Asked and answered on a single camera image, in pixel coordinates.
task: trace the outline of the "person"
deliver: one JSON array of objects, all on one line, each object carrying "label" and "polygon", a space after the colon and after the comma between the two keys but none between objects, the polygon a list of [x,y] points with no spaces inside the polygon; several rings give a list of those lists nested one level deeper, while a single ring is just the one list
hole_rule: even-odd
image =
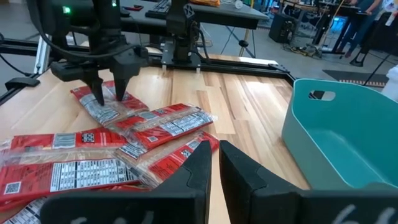
[{"label": "person", "polygon": [[359,2],[358,0],[351,0],[350,4],[356,5],[358,3],[357,6],[359,7],[359,10],[361,12],[365,12],[367,16],[363,20],[358,17],[352,19],[349,28],[340,43],[340,46],[337,48],[337,52],[343,52],[346,44],[355,35],[354,39],[351,41],[351,46],[345,54],[346,58],[351,57],[351,54],[355,50],[356,46],[358,46],[358,44],[362,41],[366,31],[368,31],[374,19],[379,14],[381,10],[381,2],[381,0],[359,0]]}]

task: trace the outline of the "green indicator light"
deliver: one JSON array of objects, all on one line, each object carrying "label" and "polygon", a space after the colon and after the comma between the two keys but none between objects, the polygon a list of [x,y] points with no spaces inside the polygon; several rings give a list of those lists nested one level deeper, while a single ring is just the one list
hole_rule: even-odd
[{"label": "green indicator light", "polygon": [[66,6],[63,6],[63,7],[62,7],[62,10],[63,10],[63,13],[64,13],[64,14],[70,14],[70,12],[71,12],[70,8],[69,8],[69,7],[66,7]]}]

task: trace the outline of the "keyboard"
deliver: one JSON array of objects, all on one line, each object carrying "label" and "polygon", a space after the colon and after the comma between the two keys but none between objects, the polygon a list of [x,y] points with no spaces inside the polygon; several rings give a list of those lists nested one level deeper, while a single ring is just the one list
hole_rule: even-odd
[{"label": "keyboard", "polygon": [[169,11],[168,0],[161,0],[151,10],[145,13],[146,17],[155,19],[166,19],[167,11]]}]

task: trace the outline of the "teal plastic bin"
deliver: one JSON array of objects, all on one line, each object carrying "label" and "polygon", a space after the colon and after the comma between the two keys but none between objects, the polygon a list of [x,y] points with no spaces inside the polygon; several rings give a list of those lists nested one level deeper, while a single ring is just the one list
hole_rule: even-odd
[{"label": "teal plastic bin", "polygon": [[[334,98],[312,99],[313,90]],[[297,80],[282,137],[314,189],[398,186],[398,103],[376,90]]]}]

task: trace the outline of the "bin handle hole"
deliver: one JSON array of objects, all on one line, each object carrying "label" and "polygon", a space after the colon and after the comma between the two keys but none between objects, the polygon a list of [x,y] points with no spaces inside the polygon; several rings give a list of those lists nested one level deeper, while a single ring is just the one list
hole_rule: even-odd
[{"label": "bin handle hole", "polygon": [[332,101],[335,99],[336,93],[334,91],[312,90],[308,97],[311,100]]}]

